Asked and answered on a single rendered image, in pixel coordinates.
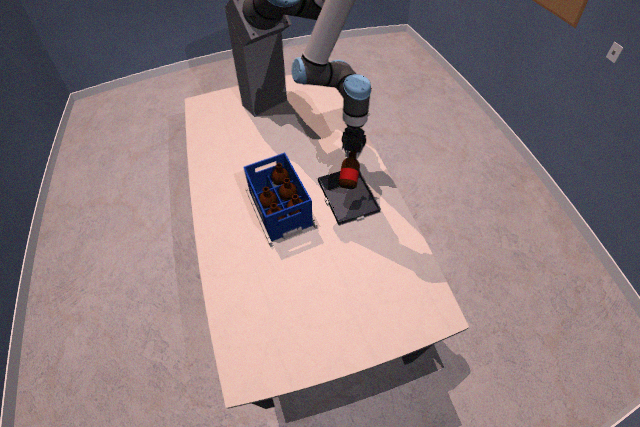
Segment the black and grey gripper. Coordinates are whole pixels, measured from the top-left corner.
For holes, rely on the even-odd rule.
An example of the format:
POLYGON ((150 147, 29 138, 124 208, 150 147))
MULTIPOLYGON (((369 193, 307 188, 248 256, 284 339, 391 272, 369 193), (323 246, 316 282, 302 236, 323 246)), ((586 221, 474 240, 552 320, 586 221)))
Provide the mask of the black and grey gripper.
POLYGON ((342 150, 344 147, 345 157, 346 156, 347 158, 349 157, 350 155, 349 151, 356 152, 356 155, 355 155, 356 159, 358 159, 358 157, 360 156, 364 146, 366 145, 366 135, 364 135, 365 131, 361 128, 363 126, 364 125, 358 126, 358 127, 351 127, 350 125, 347 125, 347 128, 345 128, 345 132, 343 132, 343 135, 341 138, 342 150), (357 133, 354 133, 354 132, 357 132, 357 130, 358 130, 359 140, 357 140, 357 133), (354 136, 353 136, 353 133, 354 133, 354 136), (361 145, 362 145, 362 150, 361 150, 361 145), (358 152, 359 152, 359 156, 357 156, 358 152))

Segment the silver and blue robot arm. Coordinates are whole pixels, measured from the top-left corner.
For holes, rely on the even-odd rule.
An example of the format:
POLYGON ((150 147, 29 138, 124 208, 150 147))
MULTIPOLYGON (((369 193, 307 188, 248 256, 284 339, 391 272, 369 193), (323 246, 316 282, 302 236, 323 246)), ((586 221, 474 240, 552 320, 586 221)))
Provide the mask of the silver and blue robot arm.
POLYGON ((298 84, 336 88, 343 97, 343 121, 358 127, 370 116, 371 83, 345 61, 327 60, 354 3, 355 0, 245 0, 242 10, 246 21, 260 30, 278 25, 283 14, 317 20, 302 57, 293 61, 292 78, 298 84))

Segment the dark blue plastic crate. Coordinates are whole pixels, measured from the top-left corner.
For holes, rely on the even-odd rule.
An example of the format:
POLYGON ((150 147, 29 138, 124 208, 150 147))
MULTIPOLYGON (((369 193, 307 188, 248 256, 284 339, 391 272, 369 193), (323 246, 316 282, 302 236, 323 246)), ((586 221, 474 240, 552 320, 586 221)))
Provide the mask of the dark blue plastic crate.
POLYGON ((249 192, 252 195, 252 199, 258 210, 261 220, 263 221, 263 223, 266 222, 264 223, 264 226, 266 228, 266 231, 268 232, 271 242, 282 238, 283 233, 289 232, 296 228, 301 227, 303 230, 313 226, 312 200, 308 192, 306 191, 304 185, 302 184, 299 176, 297 175, 295 169, 293 168, 290 160, 277 159, 277 160, 266 161, 254 167, 246 175, 247 175, 246 179, 248 182, 249 190, 251 191, 249 192), (297 194, 299 198, 302 199, 304 202, 288 208, 287 208, 287 204, 290 200, 283 203, 281 202, 280 196, 279 196, 279 188, 281 185, 274 187, 272 184, 272 178, 271 178, 271 174, 273 170, 276 169, 276 166, 272 166, 272 167, 260 170, 258 172, 255 172, 256 168, 259 168, 261 166, 264 166, 273 162, 281 163, 282 168, 285 168, 288 171, 290 183, 293 183, 296 186, 297 194), (267 176, 270 179, 271 185, 273 186, 271 189, 268 184, 267 176), (277 206, 282 208, 283 210, 267 215, 267 212, 270 209, 270 207, 263 210, 263 207, 259 201, 259 197, 263 192, 264 187, 269 187, 269 190, 275 193, 278 201, 277 206), (301 209, 301 212, 288 216, 288 213, 294 212, 299 209, 301 209), (285 215, 286 218, 278 220, 278 217, 283 215, 285 215))

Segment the grey metal rail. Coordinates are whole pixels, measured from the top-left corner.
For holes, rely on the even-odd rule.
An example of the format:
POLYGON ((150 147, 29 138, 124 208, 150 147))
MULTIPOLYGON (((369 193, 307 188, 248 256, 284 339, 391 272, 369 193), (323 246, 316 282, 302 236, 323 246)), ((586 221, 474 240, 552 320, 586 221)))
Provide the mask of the grey metal rail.
MULTIPOLYGON (((248 189, 248 187, 247 187, 247 186, 246 186, 245 188, 246 188, 246 190, 248 191, 247 193, 248 193, 248 196, 249 196, 249 198, 250 198, 250 200, 251 200, 251 203, 254 205, 254 206, 253 206, 253 205, 252 205, 252 206, 253 206, 254 211, 255 211, 255 213, 256 213, 256 215, 257 215, 257 218, 258 218, 258 220, 259 220, 259 222, 260 222, 260 225, 261 225, 261 227, 262 227, 262 229, 263 229, 263 232, 264 232, 264 234, 266 233, 266 234, 265 234, 265 236, 266 236, 266 238, 267 238, 267 241, 268 241, 269 245, 270 245, 270 246, 272 246, 272 242, 271 242, 271 240, 270 240, 270 238, 269 238, 269 235, 268 235, 268 233, 267 233, 267 231, 266 231, 266 229, 265 229, 265 226, 264 226, 264 224, 263 224, 263 222, 262 222, 262 220, 261 220, 261 217, 260 217, 260 215, 259 215, 259 213, 258 213, 258 210, 257 210, 257 208, 256 208, 256 206, 255 206, 255 203, 254 203, 254 201, 253 201, 253 199, 252 199, 252 196, 251 196, 251 194, 250 194, 250 192, 249 192, 249 189, 248 189)), ((325 198, 325 202, 326 202, 326 204, 327 204, 327 205, 329 205, 329 202, 328 202, 327 198, 325 198)), ((315 229, 317 229, 317 223, 316 223, 316 221, 315 221, 315 219, 314 219, 313 215, 312 215, 312 218, 313 218, 313 226, 315 227, 315 229)), ((357 221, 360 221, 360 220, 363 220, 363 219, 364 219, 364 216, 361 216, 361 217, 358 217, 358 218, 357 218, 357 221)), ((301 228, 301 227, 296 228, 296 229, 294 229, 294 230, 291 230, 291 231, 289 231, 289 232, 283 233, 283 238, 284 238, 284 239, 286 239, 286 238, 292 237, 292 236, 294 236, 294 235, 297 235, 297 234, 299 234, 299 233, 302 233, 302 228, 301 228)))

